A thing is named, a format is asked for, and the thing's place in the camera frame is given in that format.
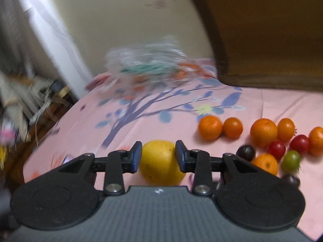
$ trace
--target bed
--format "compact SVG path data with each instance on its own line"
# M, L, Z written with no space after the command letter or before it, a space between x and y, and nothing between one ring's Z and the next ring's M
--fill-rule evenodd
M212 59L197 59L196 63L215 77L201 77L180 88L138 97L123 97L122 89L115 90L113 98L102 94L100 88L92 90L60 119L30 156L24 165L25 181L83 153L103 157L116 149L129 149L135 141L144 144L154 139L181 139L188 149L206 150L212 156L235 153L249 142L251 125L262 117L276 123L291 118L298 134L308 135L312 128L322 126L322 93L227 86L216 79ZM220 137L213 143L203 142L196 129L198 121L208 114L222 121L238 117L244 125L243 134L235 141ZM323 230L322 168L322 157L306 156L298 174L306 200L298 228L314 240ZM102 189L103 181L103 173L99 173L95 188ZM124 175L124 182L126 187L146 184L140 173ZM190 187L192 174L186 174L181 184Z

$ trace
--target white wall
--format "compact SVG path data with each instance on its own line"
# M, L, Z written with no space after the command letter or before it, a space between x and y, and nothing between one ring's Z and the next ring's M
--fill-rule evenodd
M30 9L29 23L59 75L73 93L83 97L92 74L66 31L52 0L20 0L23 10Z
M94 74L104 72L111 47L174 35L191 57L211 57L206 32L191 0L54 0Z

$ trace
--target red cherry tomato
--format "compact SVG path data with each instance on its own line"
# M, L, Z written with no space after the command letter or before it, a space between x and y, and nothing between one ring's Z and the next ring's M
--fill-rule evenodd
M309 151L309 138L305 135L295 136L289 144L290 149L296 150L299 154L305 154Z
M273 155L279 161L285 154L286 146L284 142L276 140L269 145L268 153Z

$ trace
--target metal screw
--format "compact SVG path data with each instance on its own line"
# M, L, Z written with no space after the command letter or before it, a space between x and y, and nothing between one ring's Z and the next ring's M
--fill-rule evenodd
M105 190L110 193L117 193L121 190L121 188L122 187L119 184L110 184L105 188Z
M211 188L209 188L206 185L199 185L194 188L194 192L201 195L207 194L210 191L211 191Z

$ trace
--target cherry tomato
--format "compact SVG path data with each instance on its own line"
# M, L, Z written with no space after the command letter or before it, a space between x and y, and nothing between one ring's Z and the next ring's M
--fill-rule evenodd
M276 140L272 142L269 145L269 149L268 149L268 153L273 155L277 161L280 161L280 159L284 156L285 151L286 151L286 146L280 140Z
M224 121L222 132L231 139L237 139L243 132L242 122L236 117L229 117Z
M299 186L301 184L300 179L296 176L291 175L291 174L284 175L282 177L282 179L296 188L299 188Z
M281 141L287 142L295 135L295 125L289 118L283 118L277 125L277 138Z
M237 153L235 154L250 162L255 158L256 150L253 148L253 146L246 144L239 147Z
M284 160L282 161L282 170L286 173L293 173L298 171L299 163L301 162L301 156L295 150L290 150L287 152Z
M309 138L305 135L298 135L290 142L289 147L299 154L305 154L309 151Z

